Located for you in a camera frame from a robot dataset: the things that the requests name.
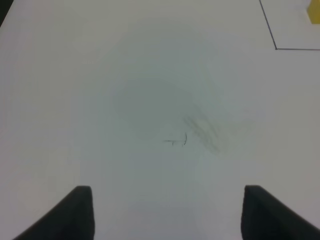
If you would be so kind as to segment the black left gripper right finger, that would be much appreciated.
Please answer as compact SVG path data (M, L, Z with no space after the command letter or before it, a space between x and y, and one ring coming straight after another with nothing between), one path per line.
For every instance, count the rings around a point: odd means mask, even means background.
M259 185L247 185L241 214L244 240L318 240L320 230Z

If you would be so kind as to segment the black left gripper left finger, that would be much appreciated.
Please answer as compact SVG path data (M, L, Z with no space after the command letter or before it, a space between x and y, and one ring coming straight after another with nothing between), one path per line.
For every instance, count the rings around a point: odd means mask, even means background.
M93 240L95 216L90 186L76 186L16 240Z

